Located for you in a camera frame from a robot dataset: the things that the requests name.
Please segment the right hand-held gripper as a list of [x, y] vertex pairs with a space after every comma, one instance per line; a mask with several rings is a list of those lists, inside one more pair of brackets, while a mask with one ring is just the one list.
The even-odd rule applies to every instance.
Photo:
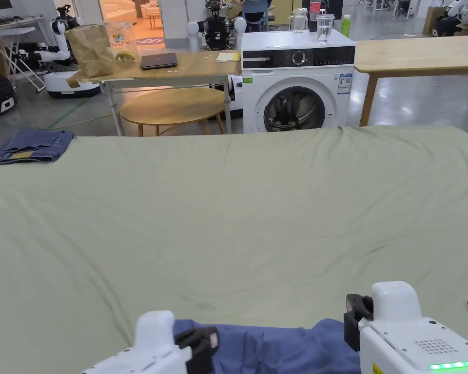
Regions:
[[422, 315], [403, 281], [375, 283], [371, 296], [347, 294], [344, 340], [363, 374], [468, 374], [468, 339]]

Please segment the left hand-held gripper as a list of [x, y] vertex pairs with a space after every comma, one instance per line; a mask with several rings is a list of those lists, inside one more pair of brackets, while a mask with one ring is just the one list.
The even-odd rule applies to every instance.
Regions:
[[86, 369], [85, 374], [212, 374], [219, 348], [216, 327], [173, 333], [171, 311], [150, 311], [137, 320], [135, 343]]

